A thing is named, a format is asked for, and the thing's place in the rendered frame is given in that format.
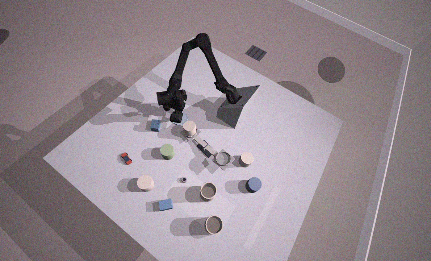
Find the red toy car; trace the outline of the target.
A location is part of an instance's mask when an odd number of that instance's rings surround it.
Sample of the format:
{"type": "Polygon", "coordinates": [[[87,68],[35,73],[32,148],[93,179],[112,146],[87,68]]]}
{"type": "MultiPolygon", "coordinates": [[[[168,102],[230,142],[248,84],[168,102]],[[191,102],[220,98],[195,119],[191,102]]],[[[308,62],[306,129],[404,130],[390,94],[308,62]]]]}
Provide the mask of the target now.
{"type": "Polygon", "coordinates": [[[121,157],[125,160],[126,165],[130,165],[130,163],[132,163],[132,160],[129,158],[127,153],[123,153],[121,157]]]}

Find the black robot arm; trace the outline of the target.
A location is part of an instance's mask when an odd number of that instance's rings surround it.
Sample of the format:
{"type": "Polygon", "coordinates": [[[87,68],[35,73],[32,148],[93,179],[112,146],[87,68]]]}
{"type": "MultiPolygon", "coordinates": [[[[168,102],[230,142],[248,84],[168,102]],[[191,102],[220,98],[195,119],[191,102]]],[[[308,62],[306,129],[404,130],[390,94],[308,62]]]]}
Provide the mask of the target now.
{"type": "Polygon", "coordinates": [[[174,102],[175,104],[180,104],[183,102],[183,96],[187,96],[185,90],[179,90],[182,85],[182,74],[190,50],[197,47],[202,50],[211,67],[211,70],[216,79],[214,84],[216,85],[217,90],[221,91],[223,94],[226,94],[226,99],[228,100],[229,104],[236,104],[242,98],[242,96],[240,96],[237,92],[237,88],[229,84],[228,81],[226,81],[226,79],[222,75],[217,60],[215,59],[214,54],[211,50],[211,42],[209,36],[206,33],[200,33],[197,34],[194,39],[183,43],[182,50],[179,55],[179,60],[176,64],[176,68],[171,78],[169,79],[167,91],[156,92],[157,101],[159,105],[163,105],[165,111],[169,111],[171,108],[174,108],[174,106],[171,105],[172,102],[174,102]]]}

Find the small blue block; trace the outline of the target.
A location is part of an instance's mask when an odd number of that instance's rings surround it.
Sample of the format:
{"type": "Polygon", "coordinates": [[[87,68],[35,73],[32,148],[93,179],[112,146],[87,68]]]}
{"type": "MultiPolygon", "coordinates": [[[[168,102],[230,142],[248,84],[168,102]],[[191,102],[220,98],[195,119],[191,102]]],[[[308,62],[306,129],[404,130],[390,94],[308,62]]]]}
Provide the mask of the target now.
{"type": "Polygon", "coordinates": [[[159,132],[160,120],[152,119],[150,129],[152,132],[159,132]]]}
{"type": "Polygon", "coordinates": [[[169,209],[173,209],[171,198],[165,199],[165,200],[159,200],[159,210],[160,211],[165,211],[165,210],[169,210],[169,209]]]}

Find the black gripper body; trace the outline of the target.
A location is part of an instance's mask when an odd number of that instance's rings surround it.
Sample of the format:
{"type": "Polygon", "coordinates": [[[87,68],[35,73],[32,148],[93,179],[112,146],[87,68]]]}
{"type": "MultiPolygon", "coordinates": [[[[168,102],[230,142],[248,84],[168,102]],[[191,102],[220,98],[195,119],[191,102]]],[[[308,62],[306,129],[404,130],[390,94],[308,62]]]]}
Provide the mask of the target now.
{"type": "MultiPolygon", "coordinates": [[[[183,96],[183,102],[184,100],[187,100],[187,96],[183,96]]],[[[183,107],[184,107],[184,103],[180,103],[180,104],[175,104],[174,102],[171,103],[171,105],[174,106],[173,109],[175,109],[174,113],[171,114],[170,116],[170,121],[171,122],[175,122],[175,123],[181,123],[182,122],[182,111],[183,111],[183,107]]]]}

